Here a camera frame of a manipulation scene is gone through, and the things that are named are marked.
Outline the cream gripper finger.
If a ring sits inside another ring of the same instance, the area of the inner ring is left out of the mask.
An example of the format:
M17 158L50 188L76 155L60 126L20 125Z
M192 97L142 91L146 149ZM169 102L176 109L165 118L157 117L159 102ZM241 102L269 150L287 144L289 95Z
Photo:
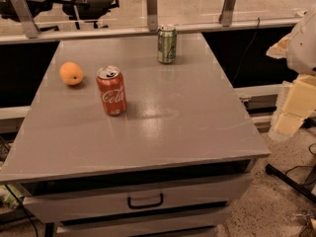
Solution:
M287 45L290 40L291 34L288 34L281 38L278 42L269 47L266 52L268 57L274 59L282 59L287 57Z
M294 135L316 110L316 77L299 75L290 83L279 110L275 132L285 136Z

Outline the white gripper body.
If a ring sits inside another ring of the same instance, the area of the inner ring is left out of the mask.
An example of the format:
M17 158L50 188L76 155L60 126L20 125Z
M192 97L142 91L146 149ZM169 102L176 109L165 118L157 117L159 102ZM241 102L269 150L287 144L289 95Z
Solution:
M316 5L292 29L286 61L299 74L316 75Z

